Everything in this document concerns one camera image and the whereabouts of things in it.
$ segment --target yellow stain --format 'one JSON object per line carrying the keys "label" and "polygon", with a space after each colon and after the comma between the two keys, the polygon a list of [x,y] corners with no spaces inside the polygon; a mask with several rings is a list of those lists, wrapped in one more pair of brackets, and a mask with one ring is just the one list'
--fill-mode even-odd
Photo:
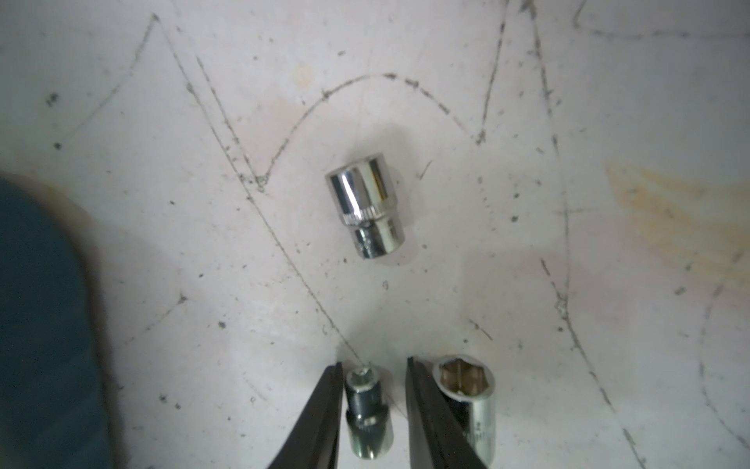
{"label": "yellow stain", "polygon": [[638,234],[670,262],[750,290],[750,185],[705,185],[614,161],[607,177]]}

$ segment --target blue object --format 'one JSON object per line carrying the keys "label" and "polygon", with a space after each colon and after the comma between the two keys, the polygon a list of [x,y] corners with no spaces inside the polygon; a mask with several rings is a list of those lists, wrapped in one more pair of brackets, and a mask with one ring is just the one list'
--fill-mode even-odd
{"label": "blue object", "polygon": [[80,260],[47,213],[0,180],[0,466],[113,466]]}

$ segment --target small socket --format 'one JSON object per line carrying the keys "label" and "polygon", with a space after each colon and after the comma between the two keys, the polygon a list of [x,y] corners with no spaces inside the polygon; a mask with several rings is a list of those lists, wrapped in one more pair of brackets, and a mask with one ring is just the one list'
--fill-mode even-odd
{"label": "small socket", "polygon": [[383,400],[380,373],[371,366],[354,369],[346,374],[344,388],[352,451],[358,458],[379,458],[393,446],[390,410]]}
{"label": "small socket", "polygon": [[382,153],[331,171],[325,180],[360,257],[384,256],[404,243],[396,193]]}

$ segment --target white surface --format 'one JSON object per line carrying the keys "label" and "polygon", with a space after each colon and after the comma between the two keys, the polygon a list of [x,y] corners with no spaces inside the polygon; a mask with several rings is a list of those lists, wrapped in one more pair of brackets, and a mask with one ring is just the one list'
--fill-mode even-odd
{"label": "white surface", "polygon": [[[86,253],[124,467],[267,466],[337,359],[395,431],[339,466],[408,467],[406,359],[446,353],[495,374],[493,467],[748,467],[747,5],[3,2],[0,170]],[[365,262],[323,174],[371,152],[407,241]],[[739,235],[675,254],[612,167]]]}

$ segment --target socket wrench socket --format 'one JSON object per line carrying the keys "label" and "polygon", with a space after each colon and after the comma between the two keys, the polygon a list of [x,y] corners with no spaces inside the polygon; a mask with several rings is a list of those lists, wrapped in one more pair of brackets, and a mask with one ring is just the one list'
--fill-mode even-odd
{"label": "socket wrench socket", "polygon": [[346,374],[344,380],[346,426],[352,451],[358,458],[375,459],[393,446],[393,426],[388,405],[383,400],[380,374],[371,366],[362,366]]}
{"label": "socket wrench socket", "polygon": [[404,243],[396,193],[382,153],[331,171],[325,180],[360,257],[384,256]]}
{"label": "socket wrench socket", "polygon": [[495,456],[495,378],[492,372],[477,359],[453,355],[435,362],[432,374],[463,437],[489,467]]}

